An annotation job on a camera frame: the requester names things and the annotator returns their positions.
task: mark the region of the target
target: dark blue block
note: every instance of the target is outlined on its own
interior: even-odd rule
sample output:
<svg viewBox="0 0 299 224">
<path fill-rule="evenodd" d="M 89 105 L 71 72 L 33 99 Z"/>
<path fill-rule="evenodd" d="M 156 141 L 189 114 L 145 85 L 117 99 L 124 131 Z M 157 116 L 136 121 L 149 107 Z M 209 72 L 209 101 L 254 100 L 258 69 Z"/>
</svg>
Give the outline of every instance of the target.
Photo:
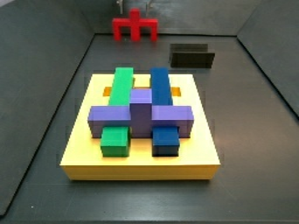
<svg viewBox="0 0 299 224">
<path fill-rule="evenodd" d="M 177 127 L 153 127 L 153 157 L 177 157 L 180 139 Z"/>
<path fill-rule="evenodd" d="M 165 67 L 150 69 L 150 88 L 153 105 L 173 105 L 168 69 Z"/>
</svg>

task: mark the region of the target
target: toy block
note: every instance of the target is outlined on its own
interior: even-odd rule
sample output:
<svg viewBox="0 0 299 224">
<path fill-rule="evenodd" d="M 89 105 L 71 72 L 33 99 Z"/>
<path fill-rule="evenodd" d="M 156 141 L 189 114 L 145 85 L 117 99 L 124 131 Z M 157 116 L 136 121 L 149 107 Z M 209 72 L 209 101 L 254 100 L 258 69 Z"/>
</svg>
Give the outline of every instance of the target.
<svg viewBox="0 0 299 224">
<path fill-rule="evenodd" d="M 168 69 L 154 67 L 150 69 L 150 88 L 153 105 L 173 105 Z"/>
<path fill-rule="evenodd" d="M 177 157 L 180 139 L 177 127 L 153 127 L 153 157 Z"/>
<path fill-rule="evenodd" d="M 107 105 L 128 105 L 133 86 L 133 68 L 117 67 L 107 99 Z"/>
<path fill-rule="evenodd" d="M 121 39 L 121 32 L 120 32 L 121 26 L 130 27 L 130 39 L 133 41 L 140 40 L 140 28 L 144 26 L 149 26 L 150 27 L 150 40 L 156 41 L 157 19 L 140 18 L 138 9 L 133 8 L 129 11 L 129 18 L 113 18 L 111 29 L 113 29 L 114 40 Z"/>
<path fill-rule="evenodd" d="M 105 127 L 99 139 L 102 157 L 128 157 L 129 128 Z"/>
<path fill-rule="evenodd" d="M 190 137 L 193 114 L 190 106 L 153 106 L 152 125 L 178 127 L 178 136 Z"/>
<path fill-rule="evenodd" d="M 110 94 L 110 88 L 111 87 L 105 87 L 103 88 L 102 96 L 109 96 L 109 94 Z"/>
<path fill-rule="evenodd" d="M 152 89 L 132 89 L 129 100 L 132 137 L 150 137 Z"/>
<path fill-rule="evenodd" d="M 170 44 L 170 67 L 210 68 L 213 57 L 206 44 Z"/>
<path fill-rule="evenodd" d="M 105 126 L 129 126 L 128 106 L 91 106 L 87 113 L 87 126 L 91 138 L 101 136 Z"/>
<path fill-rule="evenodd" d="M 178 87 L 172 87 L 172 96 L 181 96 L 181 90 Z"/>
<path fill-rule="evenodd" d="M 152 103 L 152 89 L 132 89 L 129 104 Z"/>
</svg>

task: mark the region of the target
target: gray wall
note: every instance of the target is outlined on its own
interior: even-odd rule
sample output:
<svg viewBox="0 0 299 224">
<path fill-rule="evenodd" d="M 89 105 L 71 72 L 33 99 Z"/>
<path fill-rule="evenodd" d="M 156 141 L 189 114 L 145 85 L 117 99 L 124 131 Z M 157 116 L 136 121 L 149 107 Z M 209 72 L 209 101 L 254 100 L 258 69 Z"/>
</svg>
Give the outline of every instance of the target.
<svg viewBox="0 0 299 224">
<path fill-rule="evenodd" d="M 299 115 L 299 1 L 265 0 L 237 38 Z"/>
<path fill-rule="evenodd" d="M 0 215 L 42 140 L 93 32 L 71 0 L 0 8 Z"/>
<path fill-rule="evenodd" d="M 74 0 L 94 33 L 110 33 L 111 18 L 126 17 L 136 7 L 145 17 L 148 0 L 124 0 L 120 14 L 115 0 Z M 149 18 L 158 19 L 158 33 L 236 36 L 261 0 L 153 0 Z"/>
</svg>

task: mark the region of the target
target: gray floor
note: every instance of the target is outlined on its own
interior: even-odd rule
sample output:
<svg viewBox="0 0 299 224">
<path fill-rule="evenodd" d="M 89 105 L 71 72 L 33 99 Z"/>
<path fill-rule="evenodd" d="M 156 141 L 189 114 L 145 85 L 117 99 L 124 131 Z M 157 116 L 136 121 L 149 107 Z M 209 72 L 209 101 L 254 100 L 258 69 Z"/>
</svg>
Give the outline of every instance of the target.
<svg viewBox="0 0 299 224">
<path fill-rule="evenodd" d="M 170 43 L 208 43 L 216 53 L 210 70 L 186 71 L 218 151 L 214 179 L 67 181 L 58 163 L 91 71 L 166 67 Z M 2 221 L 299 221 L 297 136 L 297 120 L 234 38 L 95 36 Z"/>
</svg>

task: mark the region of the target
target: green block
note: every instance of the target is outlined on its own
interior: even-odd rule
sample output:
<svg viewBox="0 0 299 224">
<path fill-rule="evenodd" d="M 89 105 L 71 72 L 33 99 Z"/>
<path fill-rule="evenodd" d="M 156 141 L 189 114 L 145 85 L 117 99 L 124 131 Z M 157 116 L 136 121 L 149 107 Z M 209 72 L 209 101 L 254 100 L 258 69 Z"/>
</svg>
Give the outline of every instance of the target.
<svg viewBox="0 0 299 224">
<path fill-rule="evenodd" d="M 125 106 L 129 104 L 129 95 L 132 86 L 133 86 L 133 68 L 117 67 L 107 99 L 107 105 Z"/>
<path fill-rule="evenodd" d="M 128 157 L 129 127 L 103 127 L 99 149 L 102 157 Z"/>
</svg>

